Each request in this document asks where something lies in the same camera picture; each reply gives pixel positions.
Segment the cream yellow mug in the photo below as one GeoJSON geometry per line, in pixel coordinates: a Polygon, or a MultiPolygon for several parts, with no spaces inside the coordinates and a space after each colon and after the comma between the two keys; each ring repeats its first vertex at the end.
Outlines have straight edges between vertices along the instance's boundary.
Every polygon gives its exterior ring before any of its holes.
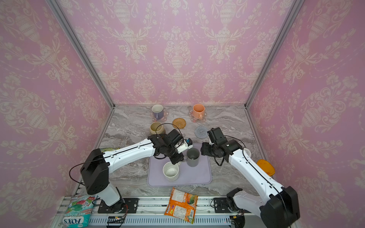
{"type": "Polygon", "coordinates": [[[150,134],[151,135],[156,135],[156,134],[165,134],[165,128],[164,128],[164,125],[160,122],[153,122],[151,125],[150,125],[150,134]]]}

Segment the woven rattan round coaster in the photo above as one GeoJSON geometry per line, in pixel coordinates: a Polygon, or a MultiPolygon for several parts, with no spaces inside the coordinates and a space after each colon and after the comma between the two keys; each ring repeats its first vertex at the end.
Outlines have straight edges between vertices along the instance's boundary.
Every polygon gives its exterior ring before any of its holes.
{"type": "Polygon", "coordinates": [[[186,121],[183,118],[176,118],[173,120],[172,125],[176,129],[184,129],[186,127],[186,121]]]}

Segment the grey green mug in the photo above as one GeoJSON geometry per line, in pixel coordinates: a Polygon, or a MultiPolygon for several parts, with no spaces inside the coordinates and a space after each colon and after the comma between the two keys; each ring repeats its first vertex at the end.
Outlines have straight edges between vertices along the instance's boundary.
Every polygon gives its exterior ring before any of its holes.
{"type": "Polygon", "coordinates": [[[186,162],[190,167],[196,167],[199,164],[200,151],[196,148],[191,148],[186,153],[186,162]]]}

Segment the blue knitted round coaster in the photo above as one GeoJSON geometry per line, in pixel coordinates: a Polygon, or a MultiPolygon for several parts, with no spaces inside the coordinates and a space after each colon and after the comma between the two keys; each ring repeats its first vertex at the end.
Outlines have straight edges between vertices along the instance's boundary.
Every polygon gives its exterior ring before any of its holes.
{"type": "Polygon", "coordinates": [[[194,133],[195,133],[195,136],[199,139],[205,139],[208,137],[208,129],[204,126],[196,127],[194,133]]]}

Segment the lavender mug white inside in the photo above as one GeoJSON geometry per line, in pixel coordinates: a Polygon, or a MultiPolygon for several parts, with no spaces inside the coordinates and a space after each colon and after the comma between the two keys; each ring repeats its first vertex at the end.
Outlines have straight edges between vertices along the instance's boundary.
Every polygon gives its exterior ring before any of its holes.
{"type": "Polygon", "coordinates": [[[164,117],[164,108],[161,104],[155,104],[152,107],[153,117],[156,120],[160,120],[164,117]]]}

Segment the peach pink mug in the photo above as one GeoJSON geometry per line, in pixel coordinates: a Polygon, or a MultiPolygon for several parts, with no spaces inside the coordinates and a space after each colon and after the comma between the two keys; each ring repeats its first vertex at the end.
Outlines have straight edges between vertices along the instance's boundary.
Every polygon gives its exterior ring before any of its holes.
{"type": "Polygon", "coordinates": [[[193,106],[193,118],[195,120],[202,120],[205,116],[205,106],[203,104],[195,104],[193,106]]]}

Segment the pink flower silicone coaster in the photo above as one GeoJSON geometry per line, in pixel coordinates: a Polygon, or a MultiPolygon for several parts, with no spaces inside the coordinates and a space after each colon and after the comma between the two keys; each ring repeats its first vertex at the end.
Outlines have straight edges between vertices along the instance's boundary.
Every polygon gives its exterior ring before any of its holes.
{"type": "Polygon", "coordinates": [[[169,117],[169,114],[170,114],[169,112],[164,111],[164,112],[163,112],[163,117],[162,117],[161,119],[156,119],[156,117],[154,116],[154,113],[153,113],[153,112],[151,112],[151,113],[150,113],[150,117],[151,117],[152,122],[161,122],[161,123],[165,123],[165,122],[167,121],[168,117],[169,117]]]}

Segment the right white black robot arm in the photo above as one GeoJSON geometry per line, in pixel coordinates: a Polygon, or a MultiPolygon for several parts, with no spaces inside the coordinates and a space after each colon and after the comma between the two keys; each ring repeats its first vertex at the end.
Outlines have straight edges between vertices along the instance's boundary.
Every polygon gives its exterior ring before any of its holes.
{"type": "Polygon", "coordinates": [[[266,174],[247,154],[247,149],[235,140],[216,145],[202,143],[201,154],[223,158],[236,168],[254,187],[258,196],[236,188],[226,195],[233,212],[246,210],[261,218],[267,228],[289,228],[300,219],[298,194],[266,174]]]}

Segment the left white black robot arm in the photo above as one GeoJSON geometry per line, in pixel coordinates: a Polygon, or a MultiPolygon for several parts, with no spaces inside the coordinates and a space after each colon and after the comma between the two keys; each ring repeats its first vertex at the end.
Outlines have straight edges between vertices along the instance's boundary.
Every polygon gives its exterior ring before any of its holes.
{"type": "Polygon", "coordinates": [[[183,161],[183,152],[191,149],[190,138],[171,141],[152,135],[131,146],[102,152],[93,150],[82,164],[80,173],[89,195],[97,195],[111,213],[123,211],[125,201],[119,190],[109,181],[109,175],[119,168],[139,159],[165,155],[173,164],[183,161]]]}

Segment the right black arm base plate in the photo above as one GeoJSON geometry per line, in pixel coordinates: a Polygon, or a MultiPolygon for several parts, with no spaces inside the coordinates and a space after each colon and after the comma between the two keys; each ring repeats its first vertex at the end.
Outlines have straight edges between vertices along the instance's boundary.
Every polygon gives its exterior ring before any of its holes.
{"type": "Polygon", "coordinates": [[[233,200],[227,197],[213,198],[211,206],[214,208],[215,213],[249,213],[247,210],[239,209],[233,200]]]}

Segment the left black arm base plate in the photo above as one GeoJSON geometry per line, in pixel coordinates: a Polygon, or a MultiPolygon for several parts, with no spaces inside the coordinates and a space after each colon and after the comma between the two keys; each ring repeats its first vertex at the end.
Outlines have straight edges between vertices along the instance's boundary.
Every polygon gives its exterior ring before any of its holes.
{"type": "Polygon", "coordinates": [[[98,213],[99,214],[135,214],[138,207],[138,198],[123,198],[119,200],[116,204],[108,206],[103,200],[99,204],[98,213]]]}

